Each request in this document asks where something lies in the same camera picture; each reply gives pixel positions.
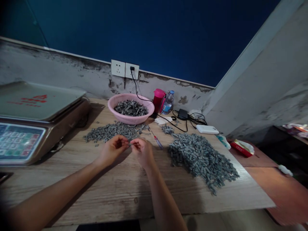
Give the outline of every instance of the pink plastic basket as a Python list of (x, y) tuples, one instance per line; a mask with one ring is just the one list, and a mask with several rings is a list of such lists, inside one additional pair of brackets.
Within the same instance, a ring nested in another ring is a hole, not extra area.
[[(148, 98), (145, 98), (144, 96), (138, 95), (141, 99), (149, 100)], [(129, 125), (136, 125), (140, 124), (153, 114), (154, 112), (154, 104), (149, 101), (141, 100), (137, 97), (136, 94), (118, 94), (113, 97), (111, 97), (108, 101), (108, 108), (109, 110), (115, 115), (115, 117), (122, 123), (129, 124)], [(125, 100), (134, 100), (143, 106), (147, 107), (149, 110), (149, 113), (143, 116), (128, 116), (128, 115), (122, 115), (114, 110), (115, 106), (122, 101)]]

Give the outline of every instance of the plastic water bottle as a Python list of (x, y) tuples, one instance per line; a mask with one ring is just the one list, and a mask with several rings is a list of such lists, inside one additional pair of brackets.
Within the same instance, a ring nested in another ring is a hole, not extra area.
[(174, 94), (174, 91), (171, 90), (166, 96), (166, 100), (164, 102), (163, 109), (161, 111), (161, 113), (164, 115), (168, 114), (172, 110), (173, 99), (174, 99), (173, 94)]

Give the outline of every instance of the screwdriver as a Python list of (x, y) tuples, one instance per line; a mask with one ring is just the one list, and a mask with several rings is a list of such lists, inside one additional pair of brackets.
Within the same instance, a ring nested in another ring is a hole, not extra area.
[(160, 148), (161, 150), (163, 150), (164, 147), (161, 145), (160, 141), (157, 139), (157, 137), (154, 135), (154, 133), (153, 133), (153, 136), (154, 136), (154, 139), (156, 140), (156, 143), (158, 144), (159, 148)]

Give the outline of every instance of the tissue box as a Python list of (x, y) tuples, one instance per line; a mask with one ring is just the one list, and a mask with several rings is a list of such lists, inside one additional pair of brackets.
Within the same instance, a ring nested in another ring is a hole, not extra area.
[(254, 155), (254, 149), (253, 146), (251, 146), (248, 143), (245, 143), (243, 141), (235, 140), (230, 143), (231, 147), (235, 148), (236, 150), (239, 150), (241, 153), (243, 153), (247, 157), (251, 157)]

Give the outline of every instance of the scale keypad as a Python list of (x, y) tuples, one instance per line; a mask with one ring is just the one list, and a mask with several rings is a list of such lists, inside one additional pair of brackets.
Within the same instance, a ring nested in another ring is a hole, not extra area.
[(30, 158), (44, 132), (40, 127), (0, 123), (0, 161)]

